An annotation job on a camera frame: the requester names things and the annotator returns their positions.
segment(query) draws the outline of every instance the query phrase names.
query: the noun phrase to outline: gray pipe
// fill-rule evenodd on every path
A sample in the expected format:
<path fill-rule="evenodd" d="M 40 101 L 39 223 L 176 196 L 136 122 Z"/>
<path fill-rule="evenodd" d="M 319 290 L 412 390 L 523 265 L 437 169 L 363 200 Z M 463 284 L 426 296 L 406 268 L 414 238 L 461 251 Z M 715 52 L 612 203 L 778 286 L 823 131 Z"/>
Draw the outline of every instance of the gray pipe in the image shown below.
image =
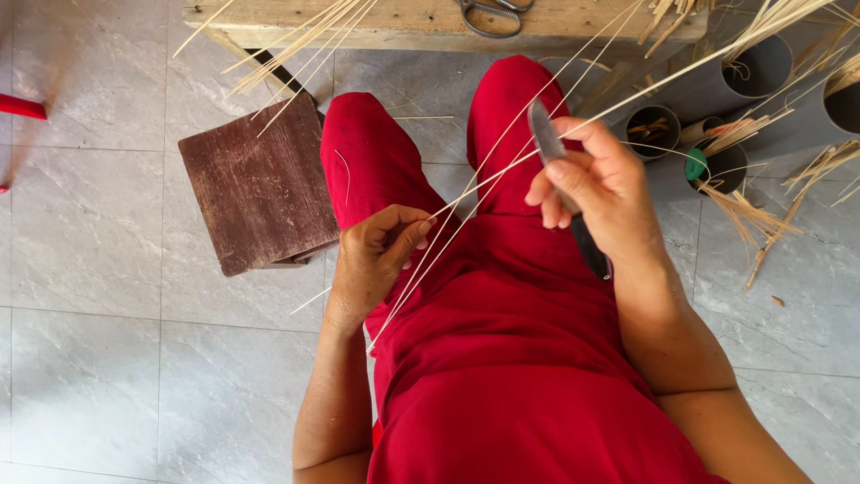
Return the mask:
<path fill-rule="evenodd" d="M 630 142 L 630 137 L 627 134 L 629 128 L 651 124 L 660 118 L 666 118 L 669 131 L 657 140 L 648 142 L 650 145 L 657 146 L 656 148 L 626 145 L 640 160 L 649 161 L 666 156 L 666 153 L 668 153 L 666 150 L 672 150 L 678 145 L 678 138 L 681 135 L 681 123 L 678 121 L 678 116 L 672 110 L 665 106 L 655 105 L 633 108 L 620 122 L 614 124 L 610 130 L 619 140 Z"/>
<path fill-rule="evenodd" d="M 829 75 L 829 71 L 810 75 L 772 99 L 738 109 L 728 117 L 729 122 L 737 121 L 749 109 L 755 109 L 750 114 L 754 118 L 774 115 L 786 105 L 795 110 L 741 143 L 750 161 L 860 138 L 860 83 L 825 99 Z"/>
<path fill-rule="evenodd" d="M 737 62 L 741 72 L 723 69 L 722 58 L 712 59 L 664 86 L 651 102 L 666 105 L 683 122 L 732 112 L 782 87 L 791 73 L 791 49 L 772 35 L 748 48 Z"/>
<path fill-rule="evenodd" d="M 702 149 L 707 146 L 708 140 L 689 144 L 678 149 L 679 152 L 687 153 L 692 148 Z M 682 200 L 696 200 L 707 198 L 687 180 L 684 167 L 687 157 L 677 153 L 669 153 L 664 158 L 656 159 L 645 164 L 645 175 L 648 178 L 648 191 L 654 203 L 680 202 Z M 722 180 L 717 191 L 725 194 L 738 189 L 746 176 L 746 154 L 743 148 L 733 145 L 708 158 L 708 169 L 714 179 Z M 700 180 L 708 179 L 708 172 L 702 173 Z"/>
<path fill-rule="evenodd" d="M 701 140 L 707 138 L 705 135 L 705 131 L 709 129 L 722 126 L 726 124 L 722 119 L 711 116 L 710 118 L 705 118 L 699 121 L 696 124 L 691 124 L 688 127 L 685 127 L 681 130 L 681 136 L 678 140 L 678 144 L 682 146 L 692 145 L 693 143 L 698 143 Z"/>

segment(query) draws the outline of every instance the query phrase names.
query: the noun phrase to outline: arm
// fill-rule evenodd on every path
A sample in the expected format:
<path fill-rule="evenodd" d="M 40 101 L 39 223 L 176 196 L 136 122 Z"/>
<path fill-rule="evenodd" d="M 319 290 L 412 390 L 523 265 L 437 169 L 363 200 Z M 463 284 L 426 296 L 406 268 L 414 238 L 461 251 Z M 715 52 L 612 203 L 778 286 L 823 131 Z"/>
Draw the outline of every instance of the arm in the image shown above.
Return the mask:
<path fill-rule="evenodd" d="M 295 482 L 366 482 L 372 451 L 371 394 L 361 325 L 391 291 L 435 220 L 391 205 L 341 232 L 335 280 L 316 360 L 292 438 Z"/>
<path fill-rule="evenodd" d="M 584 120 L 554 123 L 566 133 Z M 666 253 L 642 163 L 600 123 L 569 135 L 588 153 L 554 160 L 531 183 L 526 203 L 540 204 L 544 226 L 571 214 L 556 189 L 582 210 L 615 269 L 618 324 L 630 364 L 660 408 L 685 434 L 705 468 L 733 484 L 809 483 L 753 415 L 714 334 L 684 296 Z"/>

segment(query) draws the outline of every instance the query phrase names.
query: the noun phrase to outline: fingernail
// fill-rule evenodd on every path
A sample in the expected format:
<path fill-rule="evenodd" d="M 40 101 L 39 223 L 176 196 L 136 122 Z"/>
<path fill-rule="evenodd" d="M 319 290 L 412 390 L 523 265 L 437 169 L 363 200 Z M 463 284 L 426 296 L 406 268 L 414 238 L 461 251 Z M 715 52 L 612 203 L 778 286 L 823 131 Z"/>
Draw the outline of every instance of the fingernail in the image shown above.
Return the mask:
<path fill-rule="evenodd" d="M 555 161 L 550 162 L 550 164 L 546 166 L 546 172 L 548 175 L 550 175 L 551 178 L 555 179 L 564 176 L 564 171 L 562 170 L 562 167 L 559 166 L 558 163 L 556 163 Z"/>

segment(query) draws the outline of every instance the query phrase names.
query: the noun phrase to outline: person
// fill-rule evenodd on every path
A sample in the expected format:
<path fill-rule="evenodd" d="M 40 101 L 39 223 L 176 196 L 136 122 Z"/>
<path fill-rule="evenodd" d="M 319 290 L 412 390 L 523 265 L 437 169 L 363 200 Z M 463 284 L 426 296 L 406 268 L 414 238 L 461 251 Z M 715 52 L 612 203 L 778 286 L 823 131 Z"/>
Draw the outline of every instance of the person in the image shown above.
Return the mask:
<path fill-rule="evenodd" d="M 455 215 L 431 217 L 445 203 L 382 105 L 367 93 L 332 101 L 321 155 L 341 245 L 293 479 L 809 482 L 687 301 L 642 164 L 600 123 L 568 117 L 550 80 L 514 56 L 479 83 L 467 130 L 478 182 L 532 151 L 521 110 L 538 92 L 559 133 L 580 128 L 567 159 L 544 168 L 534 155 L 484 184 L 456 237 Z M 556 189 L 612 261 L 610 282 L 585 265 Z M 422 267 L 441 255 L 380 335 L 425 254 Z M 375 444 L 362 323 L 380 335 Z"/>

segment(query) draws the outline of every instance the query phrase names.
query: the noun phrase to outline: dark wooden stool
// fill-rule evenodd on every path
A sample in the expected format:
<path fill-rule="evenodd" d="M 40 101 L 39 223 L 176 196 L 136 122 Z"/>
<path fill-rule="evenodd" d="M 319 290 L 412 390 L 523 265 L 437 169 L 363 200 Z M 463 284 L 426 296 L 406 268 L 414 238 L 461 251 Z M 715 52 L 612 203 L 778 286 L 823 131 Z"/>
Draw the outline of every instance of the dark wooden stool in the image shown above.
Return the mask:
<path fill-rule="evenodd" d="M 310 95 L 257 137 L 286 102 L 179 141 L 225 276 L 295 267 L 338 243 Z"/>

